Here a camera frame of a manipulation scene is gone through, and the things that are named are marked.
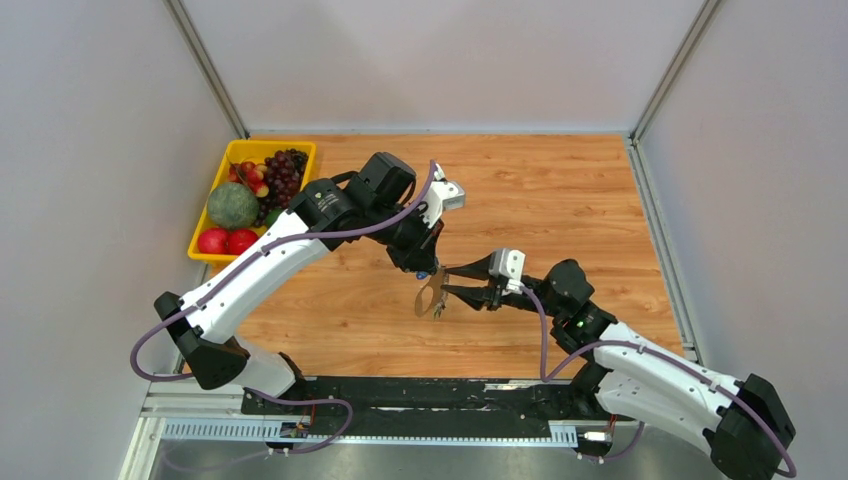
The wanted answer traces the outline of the silver carabiner keyring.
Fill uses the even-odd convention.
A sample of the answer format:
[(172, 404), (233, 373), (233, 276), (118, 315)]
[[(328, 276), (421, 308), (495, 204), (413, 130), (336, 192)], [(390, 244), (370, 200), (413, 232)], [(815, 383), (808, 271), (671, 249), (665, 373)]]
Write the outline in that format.
[(442, 291), (444, 281), (445, 275), (443, 273), (430, 275), (426, 278), (413, 304), (414, 314), (417, 317), (431, 318), (432, 305), (444, 295)]

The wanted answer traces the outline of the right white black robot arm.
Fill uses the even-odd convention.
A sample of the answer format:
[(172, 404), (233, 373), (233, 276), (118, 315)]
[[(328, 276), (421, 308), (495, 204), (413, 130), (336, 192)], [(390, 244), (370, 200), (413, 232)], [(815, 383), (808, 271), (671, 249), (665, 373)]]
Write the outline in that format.
[(713, 371), (648, 340), (593, 302), (595, 290), (574, 259), (555, 264), (542, 279), (523, 267), (522, 252), (501, 249), (446, 270), (483, 286), (442, 290), (475, 310), (537, 313), (541, 348), (553, 339), (567, 363), (585, 361), (570, 392), (580, 415), (604, 410), (661, 429), (698, 448), (729, 479), (797, 476), (788, 452), (796, 429), (770, 381)]

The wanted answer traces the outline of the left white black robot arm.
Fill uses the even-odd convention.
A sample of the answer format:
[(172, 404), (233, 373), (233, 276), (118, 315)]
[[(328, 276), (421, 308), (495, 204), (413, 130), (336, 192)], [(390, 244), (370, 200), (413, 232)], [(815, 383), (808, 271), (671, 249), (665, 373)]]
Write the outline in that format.
[(260, 390), (280, 413), (297, 412), (306, 388), (291, 361), (237, 339), (239, 326), (300, 270), (362, 237), (384, 245), (404, 272), (436, 273), (441, 216), (462, 207), (465, 192), (438, 164), (418, 196), (406, 201), (415, 185), (414, 170), (378, 152), (358, 172), (308, 183), (259, 240), (205, 284), (160, 295), (154, 308), (190, 377), (204, 390), (228, 384)]

